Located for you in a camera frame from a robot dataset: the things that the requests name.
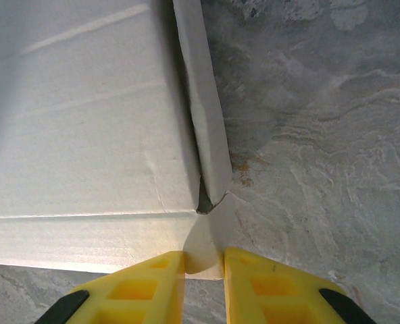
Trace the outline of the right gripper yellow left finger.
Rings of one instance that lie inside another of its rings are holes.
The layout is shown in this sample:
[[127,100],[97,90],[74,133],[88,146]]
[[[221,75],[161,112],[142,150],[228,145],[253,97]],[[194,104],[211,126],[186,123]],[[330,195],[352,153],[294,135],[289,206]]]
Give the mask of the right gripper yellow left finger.
[[184,253],[172,251],[75,287],[43,324],[182,324]]

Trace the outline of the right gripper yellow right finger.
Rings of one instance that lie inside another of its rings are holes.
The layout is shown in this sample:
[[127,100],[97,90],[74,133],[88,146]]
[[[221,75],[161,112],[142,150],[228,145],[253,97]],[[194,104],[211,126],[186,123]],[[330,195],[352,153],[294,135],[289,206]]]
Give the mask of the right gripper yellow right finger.
[[376,324],[324,278],[237,247],[224,268],[227,324]]

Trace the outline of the white paper box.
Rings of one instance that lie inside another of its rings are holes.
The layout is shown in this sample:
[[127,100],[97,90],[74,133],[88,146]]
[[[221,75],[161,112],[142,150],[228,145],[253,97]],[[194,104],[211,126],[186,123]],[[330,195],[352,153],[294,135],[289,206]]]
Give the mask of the white paper box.
[[231,181],[201,0],[0,0],[0,265],[220,279]]

